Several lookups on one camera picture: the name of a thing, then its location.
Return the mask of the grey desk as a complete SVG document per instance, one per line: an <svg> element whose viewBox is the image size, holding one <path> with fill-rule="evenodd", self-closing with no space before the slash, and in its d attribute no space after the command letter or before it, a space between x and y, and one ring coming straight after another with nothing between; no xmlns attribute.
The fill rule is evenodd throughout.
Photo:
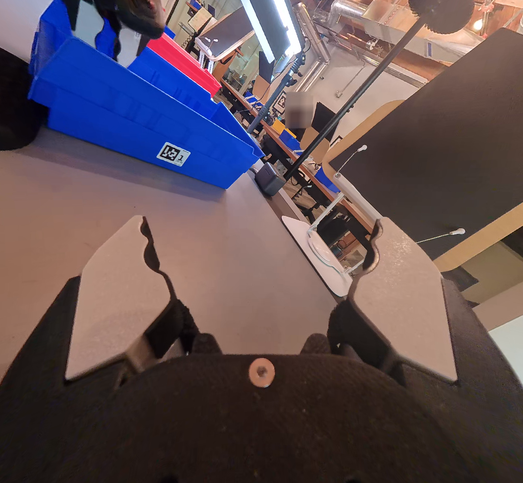
<svg viewBox="0 0 523 483"><path fill-rule="evenodd" d="M197 326L225 353L294 354L336 306L245 173L227 190L42 128L1 151L1 377L64 284L134 215Z"/></svg>

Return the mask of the black mesh cushion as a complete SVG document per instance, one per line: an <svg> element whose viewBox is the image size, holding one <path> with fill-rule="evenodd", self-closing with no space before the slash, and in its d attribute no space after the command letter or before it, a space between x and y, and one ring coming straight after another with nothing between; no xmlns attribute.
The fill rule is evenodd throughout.
<svg viewBox="0 0 523 483"><path fill-rule="evenodd" d="M48 108L28 99L32 84L29 65L1 49L1 151L12 151L32 143Z"/></svg>

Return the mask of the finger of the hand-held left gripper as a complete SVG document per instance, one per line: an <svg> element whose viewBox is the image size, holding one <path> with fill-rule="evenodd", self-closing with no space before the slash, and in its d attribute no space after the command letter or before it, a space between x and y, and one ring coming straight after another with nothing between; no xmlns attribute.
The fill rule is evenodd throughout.
<svg viewBox="0 0 523 483"><path fill-rule="evenodd" d="M118 45L120 47L118 63L128 68L142 53L150 40L151 37L148 35L141 34L127 27L121 27L118 35Z"/></svg>
<svg viewBox="0 0 523 483"><path fill-rule="evenodd" d="M80 38L95 50L120 62L121 22L112 14L101 16L94 4L79 1L75 25L71 27L75 37Z"/></svg>

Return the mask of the white-tipped thin rod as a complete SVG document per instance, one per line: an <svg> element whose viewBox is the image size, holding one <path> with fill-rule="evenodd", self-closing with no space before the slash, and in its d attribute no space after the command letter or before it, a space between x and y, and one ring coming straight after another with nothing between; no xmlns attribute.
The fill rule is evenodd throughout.
<svg viewBox="0 0 523 483"><path fill-rule="evenodd" d="M362 145L361 147L359 147L354 153L352 153L349 158L347 160L345 160L343 162L343 164L339 167L339 169L337 170L336 174L335 174L335 178L339 178L341 176L341 171L342 169L344 168L344 166L347 165L347 163L357 154L357 153L360 153L360 152L363 152L367 149L367 145Z"/></svg>
<svg viewBox="0 0 523 483"><path fill-rule="evenodd" d="M418 240L418 241L416 241L416 244L427 243L429 241L431 242L431 241L434 241L436 239L440 239L440 238L447 237L447 236L461 236L461 235L464 235L465 233L466 233L466 230L461 227L461 228L458 228L456 230L448 231L446 233L443 233L443 234L440 234L440 235L437 235L437 236L434 236L434 237Z"/></svg>

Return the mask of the black light stand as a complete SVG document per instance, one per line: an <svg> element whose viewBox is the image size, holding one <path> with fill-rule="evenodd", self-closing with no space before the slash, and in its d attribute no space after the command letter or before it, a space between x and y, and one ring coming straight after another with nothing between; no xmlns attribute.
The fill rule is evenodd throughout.
<svg viewBox="0 0 523 483"><path fill-rule="evenodd" d="M284 88L290 87L291 85L293 85L293 82L294 82L293 75L297 74L299 72L298 69L301 65L304 65L305 57L306 57L306 55L305 55L304 51L301 51L298 55L296 55L296 59L293 61L292 65L290 66L290 69L287 71L287 73L284 75L284 77L279 82L276 90L266 100L265 104L258 112L258 115L255 117L255 119L251 122L251 124L247 128L247 130L246 130L247 134L251 135L257 129L258 125L261 123L262 120L265 119L272 104L276 101L276 99L278 98L278 95L284 90Z"/></svg>

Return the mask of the black board wooden edge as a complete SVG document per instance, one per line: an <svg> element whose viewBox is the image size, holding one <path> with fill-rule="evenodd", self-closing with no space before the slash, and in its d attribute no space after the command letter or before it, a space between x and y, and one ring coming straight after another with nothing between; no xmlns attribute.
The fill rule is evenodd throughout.
<svg viewBox="0 0 523 483"><path fill-rule="evenodd" d="M449 271L522 227L522 34L501 28L324 160Z"/></svg>
<svg viewBox="0 0 523 483"><path fill-rule="evenodd" d="M214 23L196 37L200 59L217 62L233 53L254 35L254 29L244 7Z"/></svg>

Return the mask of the LED light panel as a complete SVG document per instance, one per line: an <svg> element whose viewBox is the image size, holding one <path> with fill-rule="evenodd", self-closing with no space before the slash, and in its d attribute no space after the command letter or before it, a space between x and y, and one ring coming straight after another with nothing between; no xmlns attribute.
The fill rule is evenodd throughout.
<svg viewBox="0 0 523 483"><path fill-rule="evenodd" d="M291 0L240 0L269 63L300 55L305 40Z"/></svg>

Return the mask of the blue bin white tag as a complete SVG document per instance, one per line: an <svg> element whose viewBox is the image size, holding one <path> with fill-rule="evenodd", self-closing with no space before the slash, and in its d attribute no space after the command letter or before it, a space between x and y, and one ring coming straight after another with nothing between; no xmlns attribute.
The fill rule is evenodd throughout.
<svg viewBox="0 0 523 483"><path fill-rule="evenodd" d="M263 156L224 104L214 123L113 60L46 68L29 98L53 130L222 189Z"/></svg>

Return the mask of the red plastic bin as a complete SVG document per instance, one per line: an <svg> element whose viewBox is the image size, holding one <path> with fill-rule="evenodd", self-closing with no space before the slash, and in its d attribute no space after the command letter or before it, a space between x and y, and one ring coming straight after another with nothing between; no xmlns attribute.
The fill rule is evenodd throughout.
<svg viewBox="0 0 523 483"><path fill-rule="evenodd" d="M221 89L215 77L166 33L158 39L149 40L147 48L208 91L212 98Z"/></svg>

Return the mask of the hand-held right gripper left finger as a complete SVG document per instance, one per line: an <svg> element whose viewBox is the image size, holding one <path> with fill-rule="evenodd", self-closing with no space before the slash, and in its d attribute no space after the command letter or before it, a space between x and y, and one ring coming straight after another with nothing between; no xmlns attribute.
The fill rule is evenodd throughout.
<svg viewBox="0 0 523 483"><path fill-rule="evenodd" d="M147 219L133 216L84 266L65 379L120 364L138 374L191 353L198 329L160 269Z"/></svg>

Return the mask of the silver ventilation duct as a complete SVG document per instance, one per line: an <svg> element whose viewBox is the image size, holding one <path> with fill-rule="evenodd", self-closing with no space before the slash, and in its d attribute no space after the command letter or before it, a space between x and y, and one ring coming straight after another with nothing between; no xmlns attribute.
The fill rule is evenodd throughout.
<svg viewBox="0 0 523 483"><path fill-rule="evenodd" d="M375 63L384 60L416 20L408 6L384 0L375 0L369 6L355 0L334 0L328 10L313 13L313 22L326 32L330 42ZM431 81L460 58L449 44L437 40L439 36L422 27L395 56L388 71L401 74L405 81L418 81L418 86Z"/></svg>

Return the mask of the small grey box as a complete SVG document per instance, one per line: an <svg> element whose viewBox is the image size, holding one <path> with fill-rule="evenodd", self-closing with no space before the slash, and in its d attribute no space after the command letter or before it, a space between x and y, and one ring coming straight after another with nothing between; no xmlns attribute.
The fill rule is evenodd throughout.
<svg viewBox="0 0 523 483"><path fill-rule="evenodd" d="M265 162L254 175L258 188L267 197L274 197L287 183L278 170L269 162Z"/></svg>

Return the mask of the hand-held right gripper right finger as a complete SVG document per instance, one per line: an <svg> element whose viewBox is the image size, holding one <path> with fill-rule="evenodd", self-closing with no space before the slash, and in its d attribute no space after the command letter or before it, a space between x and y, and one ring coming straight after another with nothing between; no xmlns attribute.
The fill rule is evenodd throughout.
<svg viewBox="0 0 523 483"><path fill-rule="evenodd" d="M376 220L363 270L332 311L327 338L333 353L351 349L389 375L407 365L458 379L441 274L389 218Z"/></svg>

